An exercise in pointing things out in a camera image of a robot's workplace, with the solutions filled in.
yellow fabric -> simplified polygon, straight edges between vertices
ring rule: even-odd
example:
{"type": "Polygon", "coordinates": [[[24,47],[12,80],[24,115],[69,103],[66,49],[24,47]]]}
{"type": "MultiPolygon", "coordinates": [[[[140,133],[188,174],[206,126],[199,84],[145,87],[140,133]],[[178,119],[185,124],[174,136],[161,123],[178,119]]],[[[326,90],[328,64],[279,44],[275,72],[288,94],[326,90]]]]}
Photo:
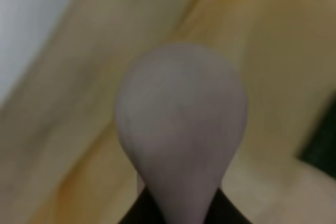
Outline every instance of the yellow fabric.
{"type": "MultiPolygon", "coordinates": [[[[221,52],[249,96],[245,140],[224,191],[255,224],[336,222],[336,183],[295,159],[336,88],[336,0],[191,3],[167,40],[221,52]]],[[[114,224],[135,189],[111,125],[30,224],[114,224]]]]}

black object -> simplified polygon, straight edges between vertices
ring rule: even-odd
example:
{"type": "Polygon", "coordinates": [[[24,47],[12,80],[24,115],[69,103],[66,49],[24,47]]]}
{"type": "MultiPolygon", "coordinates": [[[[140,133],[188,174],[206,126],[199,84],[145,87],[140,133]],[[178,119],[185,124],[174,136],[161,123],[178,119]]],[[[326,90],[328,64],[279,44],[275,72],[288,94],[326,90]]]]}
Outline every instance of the black object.
{"type": "Polygon", "coordinates": [[[336,178],[336,96],[299,158],[336,178]]]}
{"type": "MultiPolygon", "coordinates": [[[[204,223],[251,224],[221,190],[217,190],[204,223]]],[[[152,195],[145,189],[119,224],[165,224],[165,221],[152,195]]]]}

white wall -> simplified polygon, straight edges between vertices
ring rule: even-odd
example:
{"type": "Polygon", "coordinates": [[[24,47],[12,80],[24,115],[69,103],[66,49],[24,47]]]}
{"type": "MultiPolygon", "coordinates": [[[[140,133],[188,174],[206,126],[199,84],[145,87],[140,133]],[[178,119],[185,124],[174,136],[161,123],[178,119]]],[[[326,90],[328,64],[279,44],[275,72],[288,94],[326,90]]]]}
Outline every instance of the white wall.
{"type": "Polygon", "coordinates": [[[0,107],[70,0],[0,0],[0,107]]]}

